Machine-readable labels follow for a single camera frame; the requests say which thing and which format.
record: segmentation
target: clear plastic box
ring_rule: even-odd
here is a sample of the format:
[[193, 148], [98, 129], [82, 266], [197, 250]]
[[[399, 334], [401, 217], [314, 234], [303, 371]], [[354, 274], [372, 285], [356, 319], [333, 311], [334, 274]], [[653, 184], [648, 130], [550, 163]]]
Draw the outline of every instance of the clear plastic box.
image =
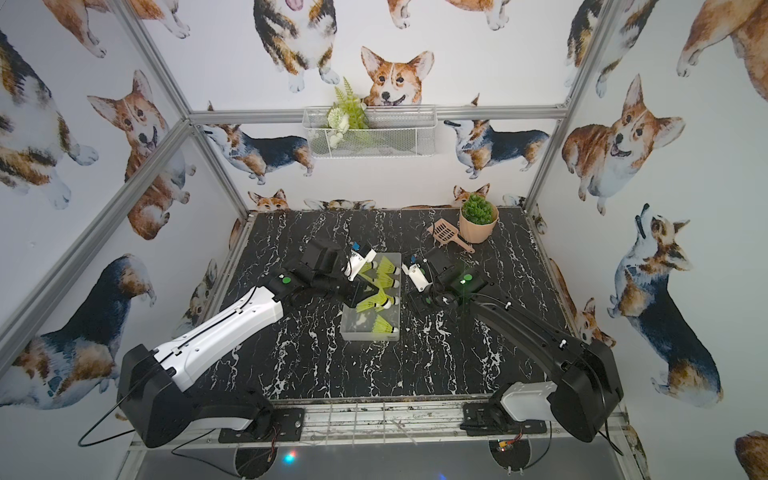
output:
[[[347, 341], [368, 341], [368, 342], [397, 342], [400, 340], [400, 307], [402, 306], [402, 299], [400, 298], [400, 290], [402, 288], [402, 255], [400, 253], [384, 252], [377, 253], [374, 263], [380, 264], [381, 259], [386, 257], [397, 268], [396, 274], [390, 274], [396, 281], [396, 285], [390, 288], [384, 289], [384, 292], [393, 296], [396, 299], [395, 305], [388, 309], [376, 312], [375, 308], [365, 310], [357, 313], [356, 309], [344, 306], [341, 315], [341, 337]], [[376, 270], [369, 270], [363, 275], [369, 276], [371, 280], [375, 280], [378, 274]], [[371, 295], [376, 294], [377, 287], [373, 287]], [[376, 317], [381, 316], [389, 325], [392, 326], [392, 332], [374, 332], [373, 327], [376, 324]]]

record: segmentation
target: potted plant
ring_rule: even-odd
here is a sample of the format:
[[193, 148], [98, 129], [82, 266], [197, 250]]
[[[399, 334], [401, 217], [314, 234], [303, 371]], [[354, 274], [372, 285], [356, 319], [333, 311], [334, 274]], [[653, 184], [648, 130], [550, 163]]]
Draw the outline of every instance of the potted plant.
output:
[[482, 243], [490, 237], [498, 222], [498, 208], [479, 195], [473, 194], [464, 203], [458, 217], [458, 230], [469, 243]]

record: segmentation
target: black cable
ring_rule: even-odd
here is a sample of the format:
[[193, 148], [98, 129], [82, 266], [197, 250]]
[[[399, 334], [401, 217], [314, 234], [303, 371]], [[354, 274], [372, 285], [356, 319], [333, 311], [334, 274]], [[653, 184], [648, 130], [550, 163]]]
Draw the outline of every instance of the black cable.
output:
[[98, 445], [98, 444], [100, 444], [100, 443], [108, 442], [108, 441], [110, 441], [110, 440], [112, 440], [112, 439], [116, 439], [117, 437], [121, 437], [121, 436], [123, 436], [123, 435], [128, 435], [129, 433], [133, 433], [133, 432], [135, 432], [135, 431], [136, 431], [135, 429], [132, 429], [132, 430], [127, 430], [126, 432], [118, 433], [117, 435], [113, 435], [113, 436], [111, 436], [111, 437], [108, 437], [108, 438], [106, 438], [106, 439], [97, 440], [96, 442], [85, 443], [85, 444], [83, 443], [83, 440], [85, 440], [85, 437], [87, 437], [87, 436], [88, 436], [88, 435], [89, 435], [91, 432], [93, 432], [93, 431], [96, 429], [96, 427], [98, 427], [98, 426], [99, 426], [99, 425], [100, 425], [100, 424], [101, 424], [101, 423], [104, 421], [104, 419], [106, 419], [106, 418], [109, 416], [109, 414], [110, 414], [110, 413], [114, 412], [114, 411], [115, 411], [115, 409], [117, 409], [117, 408], [120, 406], [120, 404], [121, 404], [121, 403], [122, 403], [122, 402], [123, 402], [123, 401], [124, 401], [126, 398], [128, 398], [129, 396], [131, 396], [131, 393], [133, 393], [135, 389], [137, 389], [137, 388], [138, 388], [140, 385], [142, 385], [142, 384], [143, 384], [143, 382], [144, 382], [144, 380], [145, 380], [145, 379], [147, 379], [147, 377], [148, 377], [150, 374], [154, 373], [154, 368], [155, 368], [156, 366], [162, 366], [163, 362], [165, 362], [166, 360], [168, 360], [168, 359], [170, 358], [170, 356], [171, 356], [171, 355], [173, 355], [173, 353], [172, 353], [172, 352], [171, 352], [171, 353], [168, 353], [168, 354], [165, 356], [165, 358], [163, 358], [163, 359], [162, 359], [160, 362], [158, 362], [158, 363], [157, 363], [157, 365], [155, 365], [155, 366], [153, 366], [151, 369], [149, 369], [149, 371], [148, 371], [148, 372], [146, 372], [146, 373], [145, 373], [145, 374], [144, 374], [144, 375], [143, 375], [143, 376], [142, 376], [142, 377], [141, 377], [141, 378], [140, 378], [140, 379], [139, 379], [139, 380], [138, 380], [138, 381], [137, 381], [137, 382], [134, 384], [134, 386], [132, 386], [132, 387], [131, 387], [131, 389], [129, 389], [129, 390], [128, 390], [128, 392], [125, 394], [125, 396], [123, 396], [123, 398], [121, 398], [119, 402], [117, 402], [117, 403], [115, 403], [115, 404], [114, 404], [114, 407], [112, 407], [112, 408], [109, 410], [109, 412], [105, 413], [105, 414], [104, 414], [104, 416], [102, 416], [102, 417], [101, 417], [101, 418], [100, 418], [100, 419], [99, 419], [99, 420], [98, 420], [98, 421], [97, 421], [95, 424], [93, 424], [93, 426], [92, 426], [92, 427], [90, 427], [90, 428], [88, 429], [88, 431], [87, 431], [85, 434], [83, 434], [83, 436], [82, 436], [82, 437], [80, 437], [80, 439], [78, 440], [78, 447], [83, 447], [83, 448], [84, 448], [84, 447], [92, 447], [93, 445]]

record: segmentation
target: transparent container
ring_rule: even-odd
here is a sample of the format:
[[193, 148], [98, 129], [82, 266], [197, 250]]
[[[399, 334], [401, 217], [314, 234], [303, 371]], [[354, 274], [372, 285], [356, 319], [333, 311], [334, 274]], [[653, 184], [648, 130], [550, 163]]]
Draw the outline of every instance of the transparent container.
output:
[[371, 107], [366, 109], [368, 130], [348, 130], [333, 147], [328, 127], [331, 107], [304, 110], [302, 125], [314, 158], [429, 157], [435, 154], [435, 105]]
[[[345, 305], [341, 315], [341, 337], [344, 340], [367, 342], [397, 342], [400, 340], [400, 307], [402, 306], [400, 290], [402, 289], [403, 278], [400, 266], [402, 265], [402, 256], [400, 253], [377, 253], [373, 261], [381, 263], [383, 257], [388, 258], [398, 269], [397, 274], [389, 275], [394, 280], [397, 280], [397, 286], [384, 289], [384, 293], [396, 298], [396, 304], [379, 312], [376, 312], [375, 308], [371, 308], [360, 313], [356, 309]], [[367, 275], [371, 280], [375, 280], [378, 276], [376, 270], [369, 270], [363, 275]], [[377, 287], [373, 287], [373, 289], [371, 290], [371, 295], [374, 295], [378, 290]], [[392, 332], [373, 331], [377, 322], [379, 323], [379, 328], [384, 325], [382, 320], [392, 326]]]

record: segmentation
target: succulent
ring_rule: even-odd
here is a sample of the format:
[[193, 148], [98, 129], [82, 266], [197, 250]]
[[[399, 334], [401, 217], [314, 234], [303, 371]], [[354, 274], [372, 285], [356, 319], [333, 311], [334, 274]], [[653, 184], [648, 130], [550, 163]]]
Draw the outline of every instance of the succulent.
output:
[[477, 194], [469, 196], [469, 200], [462, 207], [462, 215], [475, 225], [488, 225], [494, 220], [493, 206]]

